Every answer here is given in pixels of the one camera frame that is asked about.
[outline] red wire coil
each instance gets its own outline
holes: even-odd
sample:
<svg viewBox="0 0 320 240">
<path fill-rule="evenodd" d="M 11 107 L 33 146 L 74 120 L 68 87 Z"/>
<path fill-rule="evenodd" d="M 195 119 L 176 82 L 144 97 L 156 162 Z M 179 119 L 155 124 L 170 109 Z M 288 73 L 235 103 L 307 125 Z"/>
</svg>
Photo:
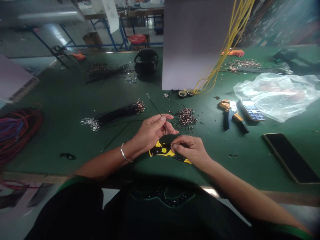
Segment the red wire coil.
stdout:
<svg viewBox="0 0 320 240">
<path fill-rule="evenodd" d="M 23 121 L 23 125 L 18 132 L 18 136 L 13 136 L 6 141 L 0 142 L 0 168 L 3 167 L 5 163 L 8 163 L 13 159 L 13 157 L 27 144 L 31 137 L 39 130 L 43 122 L 43 116 L 41 113 L 41 108 L 22 108 L 10 113 L 7 113 L 0 117 L 0 123 L 4 122 L 14 122 L 14 121 Z M 18 125 L 14 128 L 2 132 L 0 137 L 5 135 L 12 135 L 18 130 Z M 8 182 L 15 182 L 21 184 L 22 186 L 8 184 Z M 20 181 L 13 180 L 2 180 L 0 176 L 0 184 L 12 188 L 12 189 L 21 189 L 21 188 L 39 188 L 39 187 L 30 187 L 28 184 L 25 184 Z"/>
</svg>

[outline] smartphone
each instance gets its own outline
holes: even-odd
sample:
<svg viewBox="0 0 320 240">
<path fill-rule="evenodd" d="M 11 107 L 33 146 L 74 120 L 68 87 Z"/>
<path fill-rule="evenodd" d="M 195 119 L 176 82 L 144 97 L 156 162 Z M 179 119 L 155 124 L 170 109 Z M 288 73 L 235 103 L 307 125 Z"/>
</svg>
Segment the smartphone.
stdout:
<svg viewBox="0 0 320 240">
<path fill-rule="evenodd" d="M 252 99 L 240 99 L 239 101 L 250 121 L 261 122 L 266 120 Z"/>
<path fill-rule="evenodd" d="M 267 133 L 262 138 L 294 181 L 300 184 L 320 183 L 320 178 L 282 133 Z"/>
</svg>

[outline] roll of tape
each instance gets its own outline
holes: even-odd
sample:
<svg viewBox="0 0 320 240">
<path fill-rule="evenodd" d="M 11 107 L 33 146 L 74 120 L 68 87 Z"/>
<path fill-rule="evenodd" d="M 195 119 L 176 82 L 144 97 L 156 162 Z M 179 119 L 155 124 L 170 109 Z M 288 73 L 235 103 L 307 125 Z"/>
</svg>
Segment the roll of tape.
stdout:
<svg viewBox="0 0 320 240">
<path fill-rule="evenodd" d="M 193 96 L 193 91 L 194 91 L 193 89 L 188 89 L 187 90 L 187 94 L 188 94 L 189 97 Z"/>
<path fill-rule="evenodd" d="M 179 96 L 179 98 L 185 98 L 187 96 L 187 92 L 184 90 L 180 90 L 178 92 L 178 96 Z"/>
</svg>

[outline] silver bracelet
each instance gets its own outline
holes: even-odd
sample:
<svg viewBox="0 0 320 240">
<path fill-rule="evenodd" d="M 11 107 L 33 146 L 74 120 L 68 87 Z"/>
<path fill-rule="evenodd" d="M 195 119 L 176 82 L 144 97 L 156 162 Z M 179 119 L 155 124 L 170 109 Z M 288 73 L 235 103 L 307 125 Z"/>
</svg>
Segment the silver bracelet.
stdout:
<svg viewBox="0 0 320 240">
<path fill-rule="evenodd" d="M 124 152 L 123 152 L 123 149 L 122 149 L 122 147 L 123 147 L 123 145 L 124 145 L 125 143 L 122 143 L 121 144 L 121 148 L 120 148 L 120 151 L 121 151 L 121 153 L 122 153 L 122 156 L 123 156 L 123 159 L 125 159 L 127 162 L 129 162 L 129 163 L 132 163 L 133 161 L 129 161 L 127 158 L 126 158 L 126 155 L 124 155 Z"/>
</svg>

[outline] person's right hand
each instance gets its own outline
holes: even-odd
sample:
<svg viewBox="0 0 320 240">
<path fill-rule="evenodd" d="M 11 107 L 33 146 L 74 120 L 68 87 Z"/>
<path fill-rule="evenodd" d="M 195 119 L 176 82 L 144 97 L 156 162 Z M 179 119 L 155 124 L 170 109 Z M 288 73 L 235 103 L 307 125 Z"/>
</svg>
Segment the person's right hand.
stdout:
<svg viewBox="0 0 320 240">
<path fill-rule="evenodd" d="M 204 148 L 201 138 L 191 136 L 179 136 L 171 143 L 172 152 L 178 151 L 178 153 L 185 156 L 191 163 L 195 164 L 198 168 L 202 168 L 206 163 L 212 161 Z"/>
</svg>

